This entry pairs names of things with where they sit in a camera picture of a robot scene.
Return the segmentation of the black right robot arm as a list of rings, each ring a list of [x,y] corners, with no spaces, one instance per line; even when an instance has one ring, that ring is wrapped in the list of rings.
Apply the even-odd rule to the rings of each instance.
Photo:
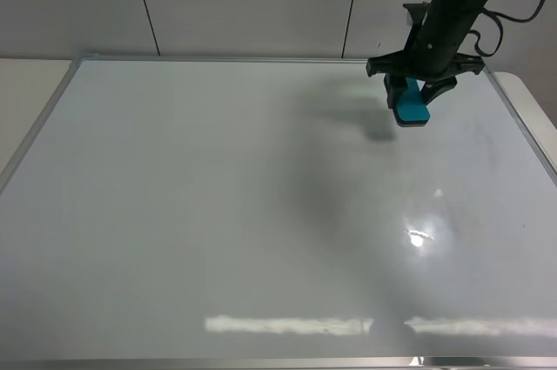
[[[485,5],[489,0],[431,0],[428,3],[407,3],[412,28],[402,50],[366,63],[366,73],[372,77],[382,73],[387,92],[387,105],[394,109],[412,80],[423,82],[421,97],[429,104],[438,95],[451,90],[457,77],[484,69],[487,53],[476,50],[474,55],[460,53],[466,36],[472,34],[477,17],[486,15],[495,22],[503,19]]]

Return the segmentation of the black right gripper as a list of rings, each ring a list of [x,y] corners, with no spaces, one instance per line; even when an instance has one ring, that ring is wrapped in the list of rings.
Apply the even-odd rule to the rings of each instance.
[[[387,106],[394,109],[408,88],[406,77],[424,81],[420,95],[425,105],[456,87],[456,76],[479,74],[485,67],[482,57],[458,52],[469,28],[433,29],[423,26],[412,29],[403,50],[366,62],[368,77],[384,77]]]

